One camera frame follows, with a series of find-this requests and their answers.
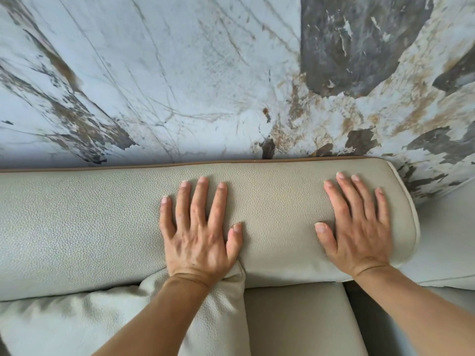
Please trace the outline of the person's left hand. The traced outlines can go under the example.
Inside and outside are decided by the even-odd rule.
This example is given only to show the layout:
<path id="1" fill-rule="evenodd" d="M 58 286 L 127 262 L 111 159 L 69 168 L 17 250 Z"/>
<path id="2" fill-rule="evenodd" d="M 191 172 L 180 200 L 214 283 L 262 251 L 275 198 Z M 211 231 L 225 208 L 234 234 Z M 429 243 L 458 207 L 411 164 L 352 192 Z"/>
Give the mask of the person's left hand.
<path id="1" fill-rule="evenodd" d="M 183 181 L 179 186 L 175 205 L 172 203 L 173 223 L 176 233 L 164 240 L 165 260 L 170 272 L 180 269 L 221 271 L 227 273 L 236 263 L 229 263 L 224 236 L 224 216 L 226 211 L 228 187 L 218 184 L 206 225 L 190 227 L 190 205 L 193 194 L 191 183 Z"/>

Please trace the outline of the beige leather throw pillow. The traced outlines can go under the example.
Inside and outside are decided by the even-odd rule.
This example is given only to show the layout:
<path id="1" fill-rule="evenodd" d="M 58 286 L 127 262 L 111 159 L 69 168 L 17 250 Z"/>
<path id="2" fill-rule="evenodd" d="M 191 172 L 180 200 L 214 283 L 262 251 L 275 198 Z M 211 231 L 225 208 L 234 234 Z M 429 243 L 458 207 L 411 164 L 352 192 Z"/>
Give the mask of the beige leather throw pillow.
<path id="1" fill-rule="evenodd" d="M 0 335 L 11 356 L 90 356 L 151 301 L 166 269 L 139 286 L 0 302 Z M 179 356 L 251 356 L 245 273 L 236 263 L 206 297 Z"/>

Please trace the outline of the beige leather sofa seat cushion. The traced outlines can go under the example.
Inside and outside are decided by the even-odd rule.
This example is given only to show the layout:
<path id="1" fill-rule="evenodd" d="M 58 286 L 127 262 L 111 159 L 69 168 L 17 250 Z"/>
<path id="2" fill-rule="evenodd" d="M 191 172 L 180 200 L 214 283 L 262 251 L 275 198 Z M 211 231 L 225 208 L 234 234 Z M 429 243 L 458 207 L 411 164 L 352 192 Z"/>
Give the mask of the beige leather sofa seat cushion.
<path id="1" fill-rule="evenodd" d="M 368 356 L 343 284 L 244 293 L 252 356 Z"/>

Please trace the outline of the person's left forearm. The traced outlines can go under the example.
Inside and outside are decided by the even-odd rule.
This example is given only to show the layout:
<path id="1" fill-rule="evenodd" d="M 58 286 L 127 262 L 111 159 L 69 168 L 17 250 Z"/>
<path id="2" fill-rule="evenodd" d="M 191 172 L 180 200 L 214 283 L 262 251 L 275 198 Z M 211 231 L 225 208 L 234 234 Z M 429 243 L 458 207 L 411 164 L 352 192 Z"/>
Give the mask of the person's left forearm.
<path id="1" fill-rule="evenodd" d="M 194 317 L 226 270 L 170 272 L 150 303 L 92 356 L 178 356 Z"/>

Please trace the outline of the person's right hand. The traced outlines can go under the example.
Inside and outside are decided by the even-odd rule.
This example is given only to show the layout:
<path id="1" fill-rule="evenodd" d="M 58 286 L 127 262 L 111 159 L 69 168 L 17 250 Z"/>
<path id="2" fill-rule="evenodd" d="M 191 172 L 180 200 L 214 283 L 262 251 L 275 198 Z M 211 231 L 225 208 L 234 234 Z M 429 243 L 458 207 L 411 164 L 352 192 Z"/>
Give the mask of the person's right hand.
<path id="1" fill-rule="evenodd" d="M 335 257 L 328 259 L 342 272 L 356 279 L 361 273 L 375 267 L 389 265 L 392 251 L 391 231 L 386 232 L 377 224 L 375 191 L 371 193 L 358 175 L 349 177 L 356 185 L 365 210 L 364 220 L 354 220 L 340 186 L 330 180 L 324 182 L 324 190 L 332 204 L 337 241 Z"/>

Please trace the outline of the person's right forearm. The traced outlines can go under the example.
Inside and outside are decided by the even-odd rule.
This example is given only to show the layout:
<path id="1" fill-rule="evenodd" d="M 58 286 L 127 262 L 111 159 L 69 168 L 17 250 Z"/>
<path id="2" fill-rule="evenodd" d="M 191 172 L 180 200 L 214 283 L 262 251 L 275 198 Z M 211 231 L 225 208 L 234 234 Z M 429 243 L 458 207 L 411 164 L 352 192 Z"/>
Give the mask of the person's right forearm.
<path id="1" fill-rule="evenodd" d="M 354 277 L 392 317 L 419 356 L 475 356 L 475 315 L 421 287 L 392 266 Z"/>

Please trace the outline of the beige leather sofa backrest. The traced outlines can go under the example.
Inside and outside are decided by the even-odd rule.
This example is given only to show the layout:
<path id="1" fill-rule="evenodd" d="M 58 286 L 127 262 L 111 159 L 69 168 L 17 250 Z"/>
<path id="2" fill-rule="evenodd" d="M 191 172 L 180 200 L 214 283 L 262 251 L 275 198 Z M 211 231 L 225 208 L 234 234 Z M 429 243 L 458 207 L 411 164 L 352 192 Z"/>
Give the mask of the beige leather sofa backrest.
<path id="1" fill-rule="evenodd" d="M 334 225 L 324 181 L 338 172 L 381 187 L 401 267 L 420 226 L 396 168 L 379 158 L 188 163 L 0 172 L 0 301 L 73 294 L 139 283 L 165 268 L 159 205 L 182 181 L 209 179 L 207 212 L 219 182 L 229 193 L 224 232 L 244 224 L 239 260 L 246 288 L 345 282 L 314 224 Z"/>

